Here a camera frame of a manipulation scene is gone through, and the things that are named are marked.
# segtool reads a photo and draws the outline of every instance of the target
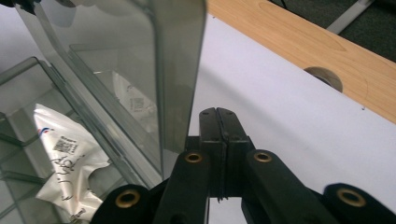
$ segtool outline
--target plastic bag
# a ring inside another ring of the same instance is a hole
[[[65,209],[72,218],[91,220],[102,201],[89,188],[89,175],[108,166],[108,156],[84,127],[43,105],[35,125],[54,169],[36,197]]]

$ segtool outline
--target round hole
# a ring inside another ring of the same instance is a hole
[[[268,162],[272,160],[272,157],[265,152],[258,152],[254,154],[254,159],[256,159],[256,161]]]
[[[140,200],[140,194],[135,189],[126,189],[116,199],[116,206],[119,208],[129,208],[137,204]]]
[[[198,153],[190,153],[186,156],[187,162],[200,162],[202,160],[202,156]]]
[[[334,72],[324,67],[307,67],[304,69],[305,72],[311,74],[320,81],[331,86],[333,89],[343,92],[343,83]]]
[[[187,224],[186,216],[182,214],[173,215],[170,224]]]
[[[337,196],[342,202],[354,207],[363,207],[366,205],[364,198],[352,189],[339,189],[337,190]]]

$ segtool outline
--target wooden surface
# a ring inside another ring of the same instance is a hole
[[[266,0],[208,0],[208,9],[303,69],[330,69],[341,78],[345,95],[396,123],[396,63]]]

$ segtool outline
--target barcode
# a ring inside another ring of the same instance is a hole
[[[145,100],[143,98],[133,98],[131,99],[131,108],[134,112],[142,111],[145,105]]]
[[[74,148],[76,141],[68,139],[66,137],[61,137],[58,142],[56,143],[53,150],[70,153],[71,150]]]

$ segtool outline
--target glass panel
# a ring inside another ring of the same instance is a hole
[[[120,129],[123,144],[133,145],[118,152],[129,165],[137,163],[136,148],[166,175],[163,151],[182,151],[187,136],[205,1],[42,0],[23,7],[39,19],[19,9],[51,65],[101,123],[106,115],[97,102],[118,125],[101,127],[104,137]]]
[[[0,101],[0,223],[69,223],[73,219],[63,209],[35,197],[53,174],[37,136],[35,104],[82,122],[43,69],[48,67],[31,58],[0,74],[0,96],[4,99]],[[118,168],[122,165],[116,160],[90,175],[90,188],[102,199],[127,182],[144,185],[139,176],[121,173]]]

